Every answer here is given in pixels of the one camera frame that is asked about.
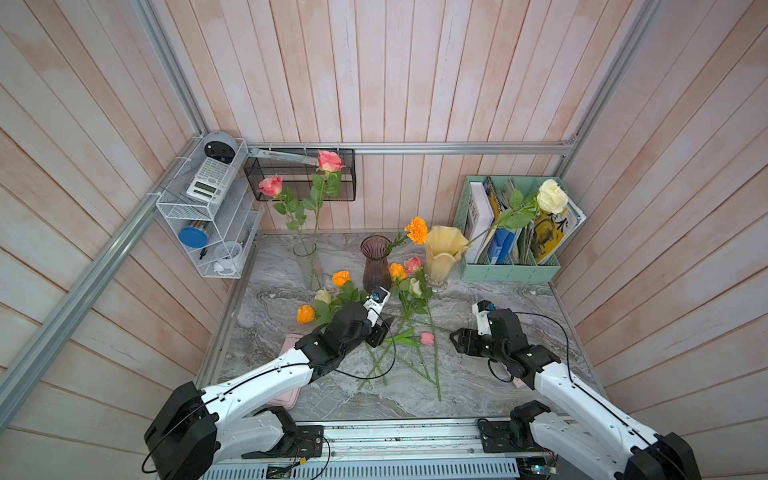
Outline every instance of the white rose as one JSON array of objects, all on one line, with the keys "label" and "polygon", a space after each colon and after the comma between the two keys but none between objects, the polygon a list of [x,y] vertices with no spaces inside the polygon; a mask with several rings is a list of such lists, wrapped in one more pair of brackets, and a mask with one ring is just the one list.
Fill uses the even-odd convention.
[{"label": "white rose", "polygon": [[422,286],[419,285],[419,281],[415,278],[411,279],[411,291],[415,296],[421,296],[422,295]]},{"label": "white rose", "polygon": [[568,195],[560,188],[558,182],[550,178],[539,187],[536,201],[542,210],[551,214],[559,214],[568,203]]},{"label": "white rose", "polygon": [[315,293],[315,300],[330,304],[333,301],[333,295],[328,293],[328,290],[326,289],[317,290],[317,293]]}]

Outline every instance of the purple glass vase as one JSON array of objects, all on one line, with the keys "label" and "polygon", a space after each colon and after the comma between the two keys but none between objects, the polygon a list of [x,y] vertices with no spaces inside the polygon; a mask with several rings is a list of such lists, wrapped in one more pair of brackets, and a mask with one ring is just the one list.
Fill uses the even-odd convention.
[{"label": "purple glass vase", "polygon": [[366,270],[362,274],[362,288],[366,289],[366,292],[370,293],[377,286],[385,290],[392,286],[386,255],[388,242],[387,237],[371,235],[360,244],[360,251],[366,256]]}]

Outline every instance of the orange marigold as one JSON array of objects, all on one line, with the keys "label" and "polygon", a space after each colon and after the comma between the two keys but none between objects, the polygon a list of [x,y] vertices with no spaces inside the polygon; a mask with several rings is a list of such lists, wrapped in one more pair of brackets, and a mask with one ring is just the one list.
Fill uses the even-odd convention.
[{"label": "orange marigold", "polygon": [[427,241],[427,223],[419,217],[411,219],[411,223],[406,225],[408,238],[413,240],[416,245],[423,245]]},{"label": "orange marigold", "polygon": [[406,271],[399,263],[393,263],[389,266],[389,276],[392,277],[392,280],[405,280]]},{"label": "orange marigold", "polygon": [[299,307],[299,312],[296,314],[296,321],[298,323],[309,323],[315,319],[315,310],[309,305],[302,305]]},{"label": "orange marigold", "polygon": [[342,270],[340,272],[334,273],[331,280],[333,281],[334,285],[342,287],[344,286],[344,283],[349,282],[351,278],[349,278],[349,272],[347,270]]}]

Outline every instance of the calculator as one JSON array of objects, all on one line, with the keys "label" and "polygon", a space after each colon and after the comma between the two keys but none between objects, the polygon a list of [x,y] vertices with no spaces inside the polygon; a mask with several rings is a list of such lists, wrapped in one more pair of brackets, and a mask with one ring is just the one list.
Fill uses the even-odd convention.
[{"label": "calculator", "polygon": [[206,203],[221,203],[229,188],[229,184],[224,182],[229,177],[230,169],[229,165],[206,157],[187,188],[187,196]]}]

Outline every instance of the vent grille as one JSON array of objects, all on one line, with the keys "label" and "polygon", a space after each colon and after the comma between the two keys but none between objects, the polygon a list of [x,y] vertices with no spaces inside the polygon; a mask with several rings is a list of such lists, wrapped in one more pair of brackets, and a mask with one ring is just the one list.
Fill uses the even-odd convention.
[{"label": "vent grille", "polygon": [[[293,469],[291,478],[312,478],[325,462],[312,462]],[[267,464],[238,463],[216,465],[202,480],[240,480],[265,478]],[[514,458],[400,460],[330,463],[319,478],[397,478],[398,480],[430,480],[449,478],[509,478],[519,477]]]}]

